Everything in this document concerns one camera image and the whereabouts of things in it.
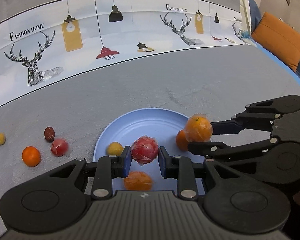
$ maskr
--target white printed banner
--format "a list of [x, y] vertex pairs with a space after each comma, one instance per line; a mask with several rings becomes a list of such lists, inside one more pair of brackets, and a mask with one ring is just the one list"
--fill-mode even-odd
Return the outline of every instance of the white printed banner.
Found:
[[241, 14], [202, 0], [60, 0], [0, 23], [0, 106], [73, 75], [169, 51], [244, 44]]

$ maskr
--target orange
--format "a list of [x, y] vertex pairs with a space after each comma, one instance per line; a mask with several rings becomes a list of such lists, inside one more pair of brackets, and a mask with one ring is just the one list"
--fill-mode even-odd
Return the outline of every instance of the orange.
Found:
[[22, 152], [22, 160], [29, 167], [37, 166], [41, 161], [40, 152], [36, 147], [28, 146]]
[[147, 191], [152, 188], [151, 177], [142, 171], [131, 171], [129, 176], [123, 180], [126, 190]]
[[181, 151], [186, 152], [188, 150], [188, 141], [186, 139], [185, 131], [181, 130], [176, 136], [176, 144]]
[[212, 125], [203, 114], [191, 116], [183, 130], [188, 142], [208, 142], [213, 131]]

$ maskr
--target red ball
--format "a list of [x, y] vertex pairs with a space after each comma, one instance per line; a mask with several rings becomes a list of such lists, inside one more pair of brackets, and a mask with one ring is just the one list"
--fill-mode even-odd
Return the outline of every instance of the red ball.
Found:
[[65, 139], [55, 138], [51, 144], [51, 152], [55, 156], [62, 156], [69, 149], [69, 145]]
[[132, 158], [143, 165], [152, 162], [158, 156], [158, 144], [155, 139], [142, 136], [131, 146]]

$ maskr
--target blue plate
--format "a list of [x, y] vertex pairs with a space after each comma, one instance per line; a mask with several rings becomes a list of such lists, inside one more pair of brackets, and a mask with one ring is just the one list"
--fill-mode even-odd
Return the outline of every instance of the blue plate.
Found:
[[[143, 135], [155, 138], [159, 146], [164, 146], [170, 156], [182, 155], [191, 158], [193, 162], [202, 163], [203, 156], [182, 152], [176, 145], [176, 135], [182, 130], [188, 117], [175, 111], [162, 108], [143, 108], [128, 112], [111, 122], [101, 133], [94, 149], [93, 161], [106, 155], [106, 149], [112, 142], [119, 142], [123, 147], [131, 146]], [[143, 171], [154, 181], [152, 190], [177, 190], [176, 179], [161, 177], [158, 160], [140, 166], [132, 160], [130, 171]], [[124, 190], [123, 179], [112, 180], [113, 191]], [[197, 179], [199, 194], [204, 194], [201, 179]]]

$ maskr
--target orange cushion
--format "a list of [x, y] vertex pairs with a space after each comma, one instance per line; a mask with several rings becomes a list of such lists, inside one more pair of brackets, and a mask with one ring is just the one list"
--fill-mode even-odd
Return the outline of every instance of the orange cushion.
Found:
[[252, 38], [294, 72], [300, 61], [300, 33], [265, 12]]

